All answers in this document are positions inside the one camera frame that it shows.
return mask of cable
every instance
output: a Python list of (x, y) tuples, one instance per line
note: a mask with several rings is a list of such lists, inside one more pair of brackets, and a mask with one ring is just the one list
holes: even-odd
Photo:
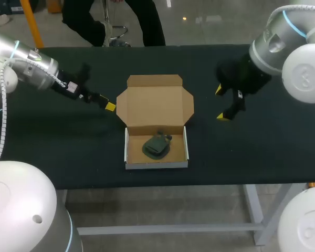
[(282, 7), (279, 7), (277, 9), (275, 9), (272, 14), (269, 16), (268, 20), (267, 20), (267, 25), (269, 25), (269, 23), (272, 22), (272, 20), (274, 19), (274, 17), (283, 11), (302, 11), (302, 10), (306, 10), (306, 11), (310, 11), (310, 12), (315, 12), (315, 6), (314, 5), (306, 5), (306, 4), (292, 4), (292, 5), (285, 5)]
[(67, 88), (67, 84), (60, 79), (58, 79), (55, 75), (53, 75), (51, 72), (49, 72), (44, 67), (40, 66), (38, 63), (30, 60), (30, 59), (8, 59), (4, 64), (2, 65), (2, 68), (0, 70), (0, 84), (1, 84), (1, 94), (2, 94), (2, 124), (1, 124), (1, 137), (0, 137), (0, 158), (2, 155), (2, 152), (4, 150), (5, 146), (5, 140), (6, 140), (6, 128), (7, 128), (7, 93), (6, 93), (6, 85), (5, 85), (5, 78), (4, 73), (5, 69), (9, 64), (13, 64), (15, 62), (25, 62), (29, 65), (35, 66), (39, 69), (41, 69), (46, 75), (50, 76), (56, 83), (58, 83), (61, 87)]

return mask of box lid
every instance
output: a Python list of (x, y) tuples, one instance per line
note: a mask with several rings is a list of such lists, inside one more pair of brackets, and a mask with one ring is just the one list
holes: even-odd
[(194, 113), (194, 98), (178, 75), (132, 75), (117, 97), (117, 115), (127, 127), (183, 126)]

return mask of person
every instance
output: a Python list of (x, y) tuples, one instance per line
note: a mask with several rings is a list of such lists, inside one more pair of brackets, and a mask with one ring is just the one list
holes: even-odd
[[(165, 46), (165, 39), (153, 0), (125, 0), (138, 17), (145, 46)], [(63, 23), (93, 46), (109, 46), (112, 26), (93, 19), (90, 8), (94, 0), (65, 0)]]

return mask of table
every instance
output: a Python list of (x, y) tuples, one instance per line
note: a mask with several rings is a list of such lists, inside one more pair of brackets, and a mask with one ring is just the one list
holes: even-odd
[[(257, 230), (257, 245), (276, 229), (286, 203), (315, 181), (315, 105), (294, 100), (280, 78), (247, 97), (247, 111), (232, 122), (216, 120), (232, 94), (214, 95), (215, 66), (240, 57), (246, 45), (155, 48), (46, 48), (64, 70), (92, 66), (88, 87), (111, 101), (126, 89), (129, 75), (179, 74), (194, 96), (195, 114), (187, 123), (189, 168), (126, 171), (123, 162), (125, 125), (113, 113), (72, 101), (47, 90), (19, 85), (8, 97), (8, 130), (3, 160), (40, 168), (57, 189), (128, 186), (250, 184), (245, 186), (251, 224), (183, 227), (106, 227), (80, 229), (81, 234), (128, 232), (196, 232)], [(253, 184), (288, 183), (262, 218)]]

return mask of yellow pole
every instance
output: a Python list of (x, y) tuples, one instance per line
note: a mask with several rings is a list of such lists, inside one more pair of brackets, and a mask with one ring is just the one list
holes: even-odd
[(29, 29), (31, 31), (31, 34), (33, 35), (35, 45), (37, 48), (43, 48), (44, 45), (41, 39), (40, 32), (38, 31), (35, 17), (34, 17), (33, 11), (31, 10), (29, 0), (20, 0), (20, 1), (21, 1), (23, 11), (28, 21)]

